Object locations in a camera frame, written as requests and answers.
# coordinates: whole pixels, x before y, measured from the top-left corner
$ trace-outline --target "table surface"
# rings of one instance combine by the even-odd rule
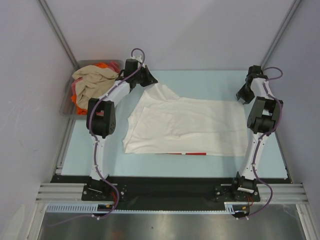
[[[236,93],[245,83],[247,71],[152,71],[180,97],[236,101]],[[106,149],[105,160],[111,176],[135,177],[235,177],[244,157],[126,154],[123,139],[128,130],[128,117],[144,89],[136,86],[116,107],[116,128]],[[252,104],[244,105],[248,117]],[[76,120],[65,156],[62,175],[88,176],[93,164],[93,142],[85,120]],[[276,136],[272,134],[263,149],[259,176],[287,178]]]

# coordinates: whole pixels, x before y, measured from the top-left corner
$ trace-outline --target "white panel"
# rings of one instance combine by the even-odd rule
[[[77,60],[145,50],[153,70],[260,64],[293,0],[47,0]]]
[[[72,66],[35,0],[1,1],[0,33],[0,234],[24,204],[22,239],[63,134]]]
[[[279,136],[293,180],[303,183],[320,226],[319,10],[318,0],[302,2],[268,66],[283,70],[283,78],[270,83],[273,94],[283,100]]]

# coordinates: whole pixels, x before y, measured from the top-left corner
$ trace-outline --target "white t-shirt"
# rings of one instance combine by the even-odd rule
[[[246,154],[248,130],[237,101],[179,97],[166,85],[148,86],[128,118],[125,153],[213,156]]]

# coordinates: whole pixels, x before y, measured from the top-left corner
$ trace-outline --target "plastic bin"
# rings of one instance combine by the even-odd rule
[[[97,63],[106,63],[108,64],[111,61],[115,61],[119,64],[119,69],[123,68],[123,62],[121,60],[113,60],[113,59],[108,59],[108,60],[82,60],[78,61],[78,64],[80,68],[83,68],[88,65],[94,65]],[[65,117],[69,117],[71,119],[86,119],[87,115],[78,115],[76,113],[76,105],[71,101],[71,97],[73,95],[72,89],[71,89],[71,84],[73,83],[74,79],[72,76],[70,76],[69,80],[67,81],[64,89],[64,97],[60,106],[60,114]]]

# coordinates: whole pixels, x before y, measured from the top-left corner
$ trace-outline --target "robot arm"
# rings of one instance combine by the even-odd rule
[[[267,79],[267,76],[262,74],[260,66],[251,66],[245,79],[245,84],[236,94],[238,101],[242,101],[244,104],[250,103],[254,98],[255,101],[247,120],[247,127],[251,130],[248,147],[244,162],[237,173],[236,183],[235,181],[233,182],[233,191],[250,194],[256,191],[257,180],[253,166],[258,173],[265,143],[269,138],[269,133],[280,118],[280,106],[274,99],[269,83],[266,81]],[[258,142],[260,144],[254,159]]]
[[[103,100],[97,106],[91,121],[92,132],[97,137],[97,146],[96,139],[92,137],[93,154],[95,154],[96,157],[96,164],[94,163],[92,165],[90,174],[92,180],[99,181],[101,179],[96,170],[97,165],[101,175],[104,178],[109,176],[109,169],[107,168],[107,163],[104,160],[104,148],[110,141],[111,134],[113,134],[116,128],[117,104],[121,101],[122,98],[128,95],[137,84],[140,84],[142,87],[146,87],[158,82],[151,75],[151,73],[148,70],[148,67],[143,64],[136,74],[134,74],[132,77],[120,84],[121,80],[128,77],[138,69],[140,61],[141,59],[139,57],[127,59],[125,62],[125,69],[123,70],[123,76],[120,76],[115,81],[114,85],[110,88],[110,90],[106,92],[104,95],[100,96],[100,98],[91,98],[89,100],[88,113],[86,118],[87,129],[89,129],[90,115],[92,114],[94,106],[100,99],[105,98],[105,96],[107,96],[106,101]]]

